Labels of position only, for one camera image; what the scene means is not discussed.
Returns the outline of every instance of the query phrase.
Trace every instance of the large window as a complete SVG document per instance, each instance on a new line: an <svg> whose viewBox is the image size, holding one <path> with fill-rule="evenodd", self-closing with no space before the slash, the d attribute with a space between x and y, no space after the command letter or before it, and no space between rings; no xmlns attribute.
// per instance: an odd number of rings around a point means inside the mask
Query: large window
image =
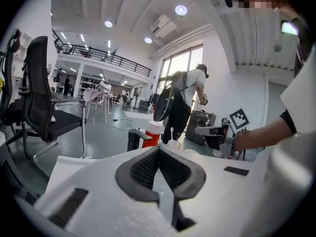
<svg viewBox="0 0 316 237"><path fill-rule="evenodd" d="M171 81L167 78L177 71L190 71L197 64L202 63L203 46L191 47L178 54L172 55L163 61L160 77L158 79L157 91L161 92Z"/></svg>

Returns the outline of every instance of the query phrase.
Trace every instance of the white t-shirt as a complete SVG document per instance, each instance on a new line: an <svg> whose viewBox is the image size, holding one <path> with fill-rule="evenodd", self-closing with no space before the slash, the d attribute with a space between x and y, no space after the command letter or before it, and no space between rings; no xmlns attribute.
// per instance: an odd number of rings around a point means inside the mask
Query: white t-shirt
<svg viewBox="0 0 316 237"><path fill-rule="evenodd" d="M182 93L182 98L186 102L186 104L192 107L193 104L193 96L196 92L196 84L200 81L205 84L205 73L200 69L193 69L188 72L188 79L187 79L187 89L184 90Z"/></svg>

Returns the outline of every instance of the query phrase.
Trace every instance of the metal railing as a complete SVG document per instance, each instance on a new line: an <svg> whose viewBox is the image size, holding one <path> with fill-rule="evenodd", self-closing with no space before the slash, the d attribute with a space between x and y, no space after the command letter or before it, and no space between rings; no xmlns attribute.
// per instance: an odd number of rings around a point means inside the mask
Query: metal railing
<svg viewBox="0 0 316 237"><path fill-rule="evenodd" d="M149 73L150 73L151 69L149 69L145 66L142 66L136 62L125 59L125 58L120 57L116 54L109 54L105 51L92 48L91 46L88 48L81 46L81 45L69 46L68 44L64 44L60 40L60 38L54 32L54 30L53 30L53 37L54 37L55 47L56 47L56 50L58 53L77 55L77 56L82 56L82 57L86 57L86 58L99 60L102 62L117 65L117 66L122 67L124 69L136 72L140 75L149 77Z"/></svg>

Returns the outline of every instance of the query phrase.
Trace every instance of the ceiling air conditioner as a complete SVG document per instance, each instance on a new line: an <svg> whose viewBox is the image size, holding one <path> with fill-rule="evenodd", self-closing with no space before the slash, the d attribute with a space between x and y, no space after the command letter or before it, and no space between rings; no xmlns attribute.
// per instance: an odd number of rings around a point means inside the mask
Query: ceiling air conditioner
<svg viewBox="0 0 316 237"><path fill-rule="evenodd" d="M164 38L171 33L177 26L166 15L162 15L154 24L150 27L150 30L156 38Z"/></svg>

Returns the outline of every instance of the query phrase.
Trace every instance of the round ceiling light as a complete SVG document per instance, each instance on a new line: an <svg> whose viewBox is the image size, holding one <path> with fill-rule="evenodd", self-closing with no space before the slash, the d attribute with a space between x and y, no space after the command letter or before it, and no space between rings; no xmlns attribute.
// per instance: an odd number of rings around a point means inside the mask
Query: round ceiling light
<svg viewBox="0 0 316 237"><path fill-rule="evenodd" d="M150 43L153 42L153 40L152 40L151 38L149 38L149 37L146 37L146 38L145 38L145 42L148 43L148 44L150 44Z"/></svg>
<svg viewBox="0 0 316 237"><path fill-rule="evenodd" d="M111 21L108 21L108 20L105 21L104 24L105 24L105 26L107 26L107 27L112 27L112 26L113 26L112 22L111 22Z"/></svg>
<svg viewBox="0 0 316 237"><path fill-rule="evenodd" d="M185 14L188 13L188 9L183 6L183 5L178 5L176 8L175 8L175 11L178 15L180 16L184 16Z"/></svg>

